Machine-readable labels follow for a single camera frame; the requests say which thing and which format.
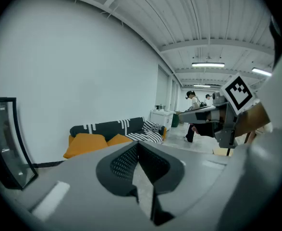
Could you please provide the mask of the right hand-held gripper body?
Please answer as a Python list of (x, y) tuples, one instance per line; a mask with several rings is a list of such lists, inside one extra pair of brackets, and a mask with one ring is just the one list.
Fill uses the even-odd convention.
[(208, 111), (196, 113), (193, 125), (201, 136), (213, 137), (221, 148), (233, 149), (237, 146), (235, 131), (239, 117), (253, 99), (253, 92), (237, 74), (212, 94), (212, 106)]

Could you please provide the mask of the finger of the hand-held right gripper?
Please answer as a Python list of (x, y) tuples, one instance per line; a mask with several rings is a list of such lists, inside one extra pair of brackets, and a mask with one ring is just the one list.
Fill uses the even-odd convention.
[(179, 114), (179, 119), (185, 123), (205, 124), (220, 121), (220, 111), (215, 106), (204, 106)]

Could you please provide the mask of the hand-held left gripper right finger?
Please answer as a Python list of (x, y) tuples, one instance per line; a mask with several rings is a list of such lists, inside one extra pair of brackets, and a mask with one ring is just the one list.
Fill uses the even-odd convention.
[(228, 164), (213, 154), (138, 143), (138, 161), (153, 185), (150, 219), (162, 225), (190, 209), (211, 188)]

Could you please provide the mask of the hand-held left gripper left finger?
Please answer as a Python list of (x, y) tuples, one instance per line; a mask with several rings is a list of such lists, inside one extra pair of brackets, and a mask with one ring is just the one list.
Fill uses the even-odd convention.
[(57, 231), (151, 231), (153, 223), (135, 197), (119, 197), (107, 191), (96, 177), (96, 166), (105, 156), (121, 149), (106, 149), (72, 157), (43, 173), (17, 197), (33, 212), (45, 196), (44, 209), (37, 216), (39, 229)]

